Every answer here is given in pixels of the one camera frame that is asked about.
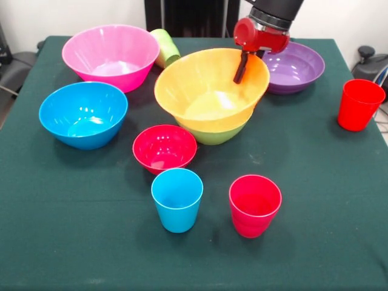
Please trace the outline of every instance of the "blue cup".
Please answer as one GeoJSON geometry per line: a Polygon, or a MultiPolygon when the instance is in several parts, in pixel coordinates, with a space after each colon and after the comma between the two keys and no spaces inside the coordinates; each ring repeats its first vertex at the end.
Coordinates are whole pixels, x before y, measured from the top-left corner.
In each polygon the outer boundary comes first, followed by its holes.
{"type": "Polygon", "coordinates": [[[160,173],[152,182],[151,193],[163,227],[174,233],[191,229],[203,191],[202,180],[193,171],[175,168],[160,173]]]}

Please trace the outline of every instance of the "red bowl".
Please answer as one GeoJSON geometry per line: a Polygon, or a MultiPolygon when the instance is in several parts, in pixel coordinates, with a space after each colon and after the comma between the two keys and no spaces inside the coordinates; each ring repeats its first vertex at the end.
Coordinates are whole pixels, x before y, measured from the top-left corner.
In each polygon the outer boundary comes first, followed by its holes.
{"type": "Polygon", "coordinates": [[[191,162],[197,145],[194,136],[182,127],[161,124],[142,131],[133,142],[138,162],[153,174],[184,168],[191,162]]]}

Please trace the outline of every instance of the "light green cup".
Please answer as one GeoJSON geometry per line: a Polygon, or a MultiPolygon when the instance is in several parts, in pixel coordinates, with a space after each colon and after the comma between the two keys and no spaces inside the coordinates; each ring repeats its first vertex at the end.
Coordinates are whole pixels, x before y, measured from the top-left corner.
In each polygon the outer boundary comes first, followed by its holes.
{"type": "Polygon", "coordinates": [[[165,69],[181,57],[178,48],[166,30],[158,28],[150,33],[156,38],[160,46],[160,53],[155,61],[158,66],[165,69]]]}

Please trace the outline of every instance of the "pink cup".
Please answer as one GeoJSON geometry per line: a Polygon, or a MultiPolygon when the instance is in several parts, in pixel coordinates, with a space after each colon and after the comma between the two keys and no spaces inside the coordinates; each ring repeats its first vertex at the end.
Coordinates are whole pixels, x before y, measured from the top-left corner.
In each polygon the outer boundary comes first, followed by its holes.
{"type": "Polygon", "coordinates": [[[281,202],[279,187],[263,176],[241,176],[229,189],[233,225],[245,238],[260,236],[278,213],[281,202]]]}
{"type": "Polygon", "coordinates": [[[70,38],[62,58],[84,81],[113,85],[124,93],[138,88],[159,55],[157,40],[130,25],[103,25],[70,38]]]}

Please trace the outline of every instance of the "cup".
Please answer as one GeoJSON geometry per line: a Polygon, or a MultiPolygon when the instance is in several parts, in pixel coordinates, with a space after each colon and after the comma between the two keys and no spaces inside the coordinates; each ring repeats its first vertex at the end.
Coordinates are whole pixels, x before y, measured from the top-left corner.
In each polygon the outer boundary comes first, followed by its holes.
{"type": "Polygon", "coordinates": [[[279,187],[264,176],[241,176],[229,188],[232,222],[245,238],[259,237],[278,213],[281,202],[279,187]]]}
{"type": "Polygon", "coordinates": [[[193,171],[174,168],[160,173],[152,182],[151,193],[163,227],[174,233],[191,229],[203,190],[201,178],[193,171]]]}
{"type": "Polygon", "coordinates": [[[155,61],[158,66],[165,69],[181,57],[178,48],[166,30],[159,28],[150,33],[156,38],[160,46],[159,56],[155,61]]]}
{"type": "Polygon", "coordinates": [[[347,81],[339,107],[338,124],[353,132],[365,129],[385,97],[385,91],[372,81],[347,81]]]}

